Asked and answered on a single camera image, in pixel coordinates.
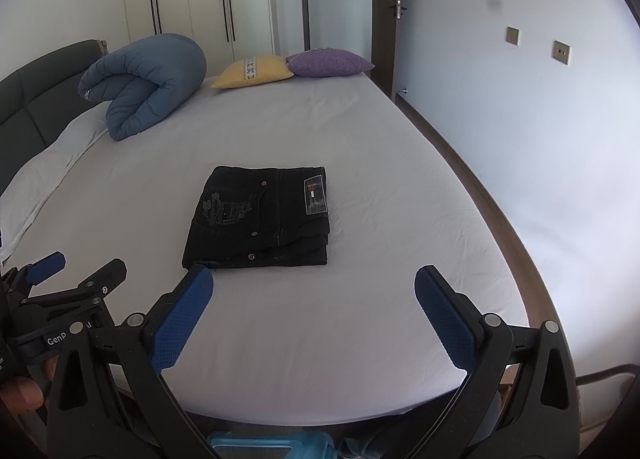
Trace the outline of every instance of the jeans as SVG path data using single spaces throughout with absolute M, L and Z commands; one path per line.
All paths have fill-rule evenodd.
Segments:
M 182 266 L 326 264 L 329 231 L 324 168 L 218 166 L 191 221 Z

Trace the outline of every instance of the brown wooden door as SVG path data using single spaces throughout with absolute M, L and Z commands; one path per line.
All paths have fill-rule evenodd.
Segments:
M 399 0 L 372 0 L 370 78 L 392 101 L 396 99 L 396 44 Z

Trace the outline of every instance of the hand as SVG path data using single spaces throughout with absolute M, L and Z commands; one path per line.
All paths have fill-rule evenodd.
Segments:
M 53 379 L 57 363 L 57 356 L 44 363 L 47 378 Z M 14 416 L 33 412 L 44 404 L 44 396 L 38 384 L 33 379 L 18 376 L 0 385 L 0 399 Z

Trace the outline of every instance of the folded blue comforter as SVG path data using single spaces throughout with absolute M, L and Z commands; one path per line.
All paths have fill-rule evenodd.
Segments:
M 82 76 L 78 92 L 90 102 L 111 101 L 111 137 L 120 141 L 162 121 L 201 85 L 207 61 L 196 42 L 164 33 L 106 55 Z

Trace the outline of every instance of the blue gripper pad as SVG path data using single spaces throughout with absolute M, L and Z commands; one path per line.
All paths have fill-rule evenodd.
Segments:
M 441 286 L 430 267 L 433 268 L 423 267 L 415 275 L 415 297 L 453 364 L 469 373 L 476 367 L 476 339 L 454 305 L 457 293 L 444 279 Z M 445 293 L 443 287 L 448 287 L 449 291 Z
M 38 285 L 44 282 L 49 277 L 53 277 L 56 273 L 65 269 L 65 264 L 65 256 L 62 253 L 59 251 L 51 253 L 41 261 L 31 264 L 27 270 L 27 284 Z
M 185 278 L 190 283 L 153 334 L 149 359 L 158 374 L 175 365 L 213 295 L 213 276 L 209 269 L 202 267 L 192 279 L 189 274 Z

